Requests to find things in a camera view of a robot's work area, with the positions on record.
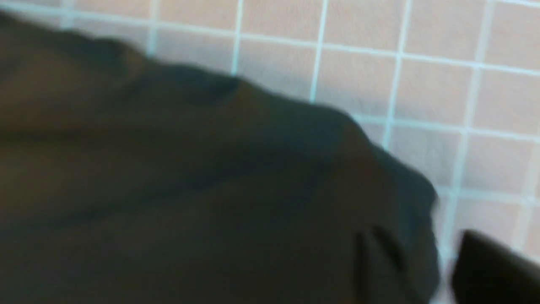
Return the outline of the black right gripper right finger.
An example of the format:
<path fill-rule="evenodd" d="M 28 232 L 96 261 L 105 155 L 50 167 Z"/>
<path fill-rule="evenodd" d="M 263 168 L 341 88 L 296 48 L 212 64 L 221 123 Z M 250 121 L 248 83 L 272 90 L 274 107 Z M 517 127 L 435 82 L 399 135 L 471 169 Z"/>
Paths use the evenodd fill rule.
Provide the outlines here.
<path fill-rule="evenodd" d="M 540 268 L 491 237 L 465 230 L 451 290 L 457 304 L 538 304 Z"/>

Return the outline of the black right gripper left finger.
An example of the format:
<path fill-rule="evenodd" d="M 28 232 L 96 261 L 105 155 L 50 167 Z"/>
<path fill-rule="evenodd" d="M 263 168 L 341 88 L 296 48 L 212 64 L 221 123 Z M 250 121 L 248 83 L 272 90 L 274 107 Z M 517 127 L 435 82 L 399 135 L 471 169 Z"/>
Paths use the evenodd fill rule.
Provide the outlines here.
<path fill-rule="evenodd" d="M 354 285 L 357 304 L 425 304 L 405 277 L 398 246 L 380 227 L 356 237 Z"/>

